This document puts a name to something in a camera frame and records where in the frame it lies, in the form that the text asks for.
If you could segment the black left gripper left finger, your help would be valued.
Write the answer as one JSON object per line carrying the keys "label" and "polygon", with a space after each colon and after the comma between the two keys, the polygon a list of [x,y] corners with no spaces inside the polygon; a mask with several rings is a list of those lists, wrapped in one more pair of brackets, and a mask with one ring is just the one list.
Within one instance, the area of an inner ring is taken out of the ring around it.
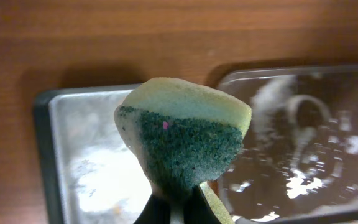
{"label": "black left gripper left finger", "polygon": [[172,200],[152,192],[143,211],[134,224],[171,224]]}

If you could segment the yellow green sponge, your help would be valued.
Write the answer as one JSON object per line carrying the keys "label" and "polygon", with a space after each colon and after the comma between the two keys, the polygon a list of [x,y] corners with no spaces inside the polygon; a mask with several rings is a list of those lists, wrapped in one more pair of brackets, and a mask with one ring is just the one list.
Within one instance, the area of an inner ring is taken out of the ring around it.
{"label": "yellow green sponge", "polygon": [[240,153],[249,129],[249,105],[213,88],[179,78],[153,78],[126,96],[114,112],[124,144],[136,156],[152,192],[172,200],[171,223],[200,186],[221,223],[224,206],[202,183],[216,180]]}

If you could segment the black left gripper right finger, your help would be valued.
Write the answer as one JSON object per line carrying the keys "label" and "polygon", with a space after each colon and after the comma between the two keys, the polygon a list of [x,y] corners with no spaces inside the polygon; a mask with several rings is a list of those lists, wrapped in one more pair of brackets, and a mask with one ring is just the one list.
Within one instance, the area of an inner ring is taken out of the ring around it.
{"label": "black left gripper right finger", "polygon": [[193,187],[191,196],[185,202],[183,215],[185,224],[221,224],[200,186]]}

